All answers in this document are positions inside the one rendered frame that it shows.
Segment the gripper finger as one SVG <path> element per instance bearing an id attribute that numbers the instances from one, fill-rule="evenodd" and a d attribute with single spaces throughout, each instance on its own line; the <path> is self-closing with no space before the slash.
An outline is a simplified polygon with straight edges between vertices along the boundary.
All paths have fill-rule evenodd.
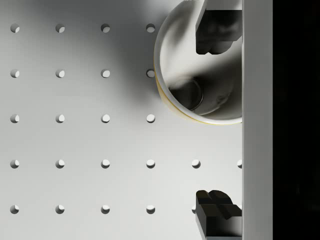
<path id="1" fill-rule="evenodd" d="M 242 210 L 220 190 L 196 192 L 195 219 L 203 240 L 242 240 Z"/>
<path id="2" fill-rule="evenodd" d="M 242 0 L 204 0 L 195 25 L 197 54 L 222 54 L 241 36 Z"/>

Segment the yellow mug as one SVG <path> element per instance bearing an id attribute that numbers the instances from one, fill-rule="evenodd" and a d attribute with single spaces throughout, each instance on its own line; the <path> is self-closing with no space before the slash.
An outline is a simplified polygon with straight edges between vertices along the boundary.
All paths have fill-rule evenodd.
<path id="1" fill-rule="evenodd" d="M 162 101 L 184 119 L 209 125 L 242 122 L 242 36 L 222 54 L 197 54 L 204 0 L 184 0 L 156 37 L 153 65 Z"/>

